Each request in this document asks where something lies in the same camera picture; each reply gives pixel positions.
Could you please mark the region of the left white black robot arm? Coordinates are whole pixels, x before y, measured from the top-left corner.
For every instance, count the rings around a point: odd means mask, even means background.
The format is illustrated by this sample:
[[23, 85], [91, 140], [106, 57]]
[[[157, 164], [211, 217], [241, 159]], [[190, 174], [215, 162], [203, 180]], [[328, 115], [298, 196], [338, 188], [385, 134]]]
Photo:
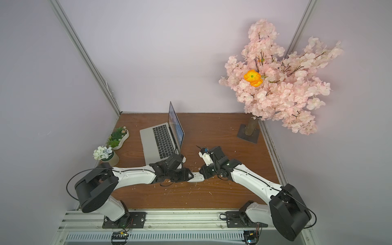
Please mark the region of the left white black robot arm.
[[99, 212], [112, 222], [126, 216], [126, 205], [112, 196], [120, 188], [148, 185], [170, 180], [173, 183], [195, 180], [195, 174], [183, 166], [186, 158], [173, 154], [166, 160], [142, 167], [119, 168], [102, 163], [88, 169], [87, 175], [75, 184], [77, 200], [83, 213]]

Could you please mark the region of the white wireless mouse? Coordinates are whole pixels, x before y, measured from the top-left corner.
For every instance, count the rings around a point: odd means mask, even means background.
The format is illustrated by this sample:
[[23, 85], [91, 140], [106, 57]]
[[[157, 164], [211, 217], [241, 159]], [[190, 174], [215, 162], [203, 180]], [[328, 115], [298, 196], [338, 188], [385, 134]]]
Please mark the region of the white wireless mouse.
[[188, 174], [188, 180], [187, 182], [189, 183], [198, 183], [198, 182], [203, 182], [205, 180], [204, 176], [198, 172], [191, 172]]

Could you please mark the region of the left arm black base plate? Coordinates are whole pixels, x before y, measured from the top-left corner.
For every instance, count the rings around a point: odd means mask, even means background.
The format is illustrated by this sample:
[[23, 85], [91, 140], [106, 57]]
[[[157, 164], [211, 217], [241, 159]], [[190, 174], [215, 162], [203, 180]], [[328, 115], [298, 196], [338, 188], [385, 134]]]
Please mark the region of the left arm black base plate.
[[146, 212], [128, 212], [117, 221], [104, 217], [103, 229], [142, 229], [146, 221]]

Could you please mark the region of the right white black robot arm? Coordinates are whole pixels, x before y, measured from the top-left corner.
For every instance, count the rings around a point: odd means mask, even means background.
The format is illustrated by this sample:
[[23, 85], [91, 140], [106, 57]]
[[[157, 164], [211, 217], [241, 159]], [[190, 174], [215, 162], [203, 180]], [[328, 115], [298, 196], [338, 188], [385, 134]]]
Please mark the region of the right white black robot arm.
[[317, 223], [316, 214], [309, 209], [297, 189], [286, 184], [282, 186], [256, 174], [237, 159], [229, 159], [221, 147], [211, 150], [201, 148], [199, 156], [204, 165], [200, 174], [204, 179], [214, 176], [239, 184], [262, 199], [267, 208], [249, 201], [235, 216], [226, 216], [226, 221], [241, 223], [245, 227], [274, 227], [285, 239], [294, 241], [304, 229]]

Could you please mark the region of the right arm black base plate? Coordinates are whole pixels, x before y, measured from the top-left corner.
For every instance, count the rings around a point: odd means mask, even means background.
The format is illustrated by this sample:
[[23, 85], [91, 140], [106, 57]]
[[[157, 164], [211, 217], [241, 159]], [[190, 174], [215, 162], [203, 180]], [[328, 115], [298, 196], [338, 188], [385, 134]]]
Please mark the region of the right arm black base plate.
[[250, 218], [240, 211], [227, 211], [221, 213], [219, 218], [226, 222], [228, 228], [267, 228], [268, 225], [264, 223], [255, 223]]

